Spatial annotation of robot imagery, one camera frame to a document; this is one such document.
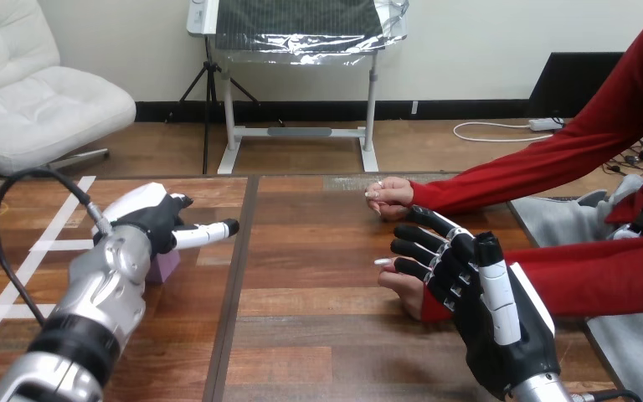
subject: chair leg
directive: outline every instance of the chair leg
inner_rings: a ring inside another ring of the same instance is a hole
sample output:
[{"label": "chair leg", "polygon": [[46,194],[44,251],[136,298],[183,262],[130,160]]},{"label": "chair leg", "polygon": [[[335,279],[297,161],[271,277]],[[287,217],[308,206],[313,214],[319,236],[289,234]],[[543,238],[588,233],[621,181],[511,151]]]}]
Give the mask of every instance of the chair leg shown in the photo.
[{"label": "chair leg", "polygon": [[103,157],[103,158],[107,159],[109,156],[110,156],[110,150],[107,149],[107,148],[103,148],[103,149],[98,149],[96,151],[76,153],[75,155],[70,155],[69,157],[65,157],[63,159],[59,159],[57,161],[47,163],[45,166],[47,166],[48,168],[51,168],[53,170],[58,170],[58,169],[66,167],[66,166],[70,166],[70,165],[74,165],[76,163],[88,161],[88,160],[93,159],[95,157]]}]

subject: prosthetic hand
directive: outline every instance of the prosthetic hand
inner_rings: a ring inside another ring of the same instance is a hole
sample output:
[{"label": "prosthetic hand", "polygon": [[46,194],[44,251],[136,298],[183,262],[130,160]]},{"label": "prosthetic hand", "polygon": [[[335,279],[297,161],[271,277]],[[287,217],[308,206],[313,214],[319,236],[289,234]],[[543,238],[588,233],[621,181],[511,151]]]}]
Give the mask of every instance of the prosthetic hand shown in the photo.
[{"label": "prosthetic hand", "polygon": [[226,219],[186,226],[178,216],[193,201],[150,183],[103,214],[93,204],[95,247],[69,267],[69,288],[40,334],[3,376],[0,402],[101,402],[115,363],[144,317],[141,298],[151,259],[235,235]]},{"label": "prosthetic hand", "polygon": [[391,251],[398,272],[416,276],[452,312],[476,380],[498,399],[572,401],[558,375],[553,322],[517,264],[507,269],[491,233],[476,238],[447,218],[413,207],[408,216],[440,236],[401,224]]}]

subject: black baseboard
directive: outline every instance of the black baseboard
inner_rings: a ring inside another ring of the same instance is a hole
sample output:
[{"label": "black baseboard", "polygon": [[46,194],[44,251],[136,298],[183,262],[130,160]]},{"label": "black baseboard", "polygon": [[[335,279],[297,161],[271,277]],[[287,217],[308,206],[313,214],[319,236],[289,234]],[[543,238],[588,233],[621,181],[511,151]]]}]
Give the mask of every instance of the black baseboard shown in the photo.
[{"label": "black baseboard", "polygon": [[[136,121],[165,121],[177,102],[137,102]],[[508,119],[526,116],[528,100],[421,100],[416,114],[411,114],[411,100],[376,102],[375,120],[469,120]],[[364,121],[365,101],[344,102],[234,102],[235,121]],[[203,122],[205,102],[188,100],[173,113],[172,121]],[[213,105],[210,121],[225,122],[222,102]]]}]

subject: chair cushion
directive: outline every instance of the chair cushion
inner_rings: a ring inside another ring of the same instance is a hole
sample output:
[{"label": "chair cushion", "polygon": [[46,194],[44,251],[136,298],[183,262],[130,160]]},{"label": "chair cushion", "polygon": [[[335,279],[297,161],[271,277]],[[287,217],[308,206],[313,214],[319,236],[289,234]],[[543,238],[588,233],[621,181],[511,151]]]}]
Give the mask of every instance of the chair cushion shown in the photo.
[{"label": "chair cushion", "polygon": [[0,173],[51,162],[128,126],[135,112],[124,90],[65,67],[0,88]]},{"label": "chair cushion", "polygon": [[0,87],[60,64],[36,0],[0,0]]}]

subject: power strip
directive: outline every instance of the power strip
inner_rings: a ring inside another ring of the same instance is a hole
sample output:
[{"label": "power strip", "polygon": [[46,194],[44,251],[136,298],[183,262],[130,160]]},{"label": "power strip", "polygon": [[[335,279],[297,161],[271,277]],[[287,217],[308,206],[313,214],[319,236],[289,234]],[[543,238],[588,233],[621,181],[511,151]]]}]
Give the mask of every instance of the power strip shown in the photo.
[{"label": "power strip", "polygon": [[565,126],[563,119],[533,119],[528,121],[532,131],[560,130]]}]

